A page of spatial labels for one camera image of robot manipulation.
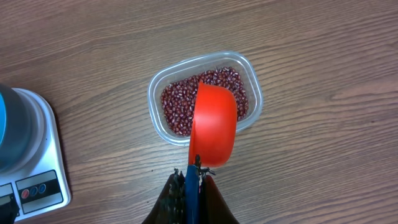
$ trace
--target red measuring cup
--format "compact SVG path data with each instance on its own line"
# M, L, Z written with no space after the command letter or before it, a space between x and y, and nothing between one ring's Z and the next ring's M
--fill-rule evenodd
M199 83L188 165L200 156L203 166L222 166L230 157L236 133L236 101L226 88Z

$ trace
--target plastic container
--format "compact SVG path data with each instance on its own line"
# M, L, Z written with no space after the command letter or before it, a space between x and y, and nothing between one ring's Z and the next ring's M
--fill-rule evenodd
M147 97L150 118L155 130L164 140L178 146L187 146L190 142L189 136L178 136L167 126L160 101L163 89L172 82L220 67L233 67L239 72L249 101L248 114L237 123L236 132L244 130L258 119L262 111L262 91L257 75L249 60L243 55L231 51L206 54L183 60L161 70L152 77L149 83Z

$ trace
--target red bean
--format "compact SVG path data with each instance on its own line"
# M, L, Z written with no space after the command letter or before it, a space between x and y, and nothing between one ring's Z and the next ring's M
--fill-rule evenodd
M191 133L199 82L229 89L236 100L238 121L247 115L249 103L240 74L232 67L207 70L199 75L170 83L162 91L160 99L164 116L169 129L175 134L188 136Z

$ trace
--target blue button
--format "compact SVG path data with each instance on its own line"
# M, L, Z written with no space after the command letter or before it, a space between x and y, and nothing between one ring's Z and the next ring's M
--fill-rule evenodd
M32 187L30 189L30 196L35 197L37 195L37 187Z
M44 193L44 192L45 192L45 189L46 189L45 184L41 184L41 185L39 186L39 194Z

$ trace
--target kitchen scale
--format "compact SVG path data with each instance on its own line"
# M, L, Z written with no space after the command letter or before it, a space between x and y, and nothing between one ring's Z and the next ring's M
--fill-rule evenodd
M19 213L15 221L40 215L69 204L69 191L55 116L40 95L13 89L32 117L28 150L10 169L0 173L0 205L15 201Z

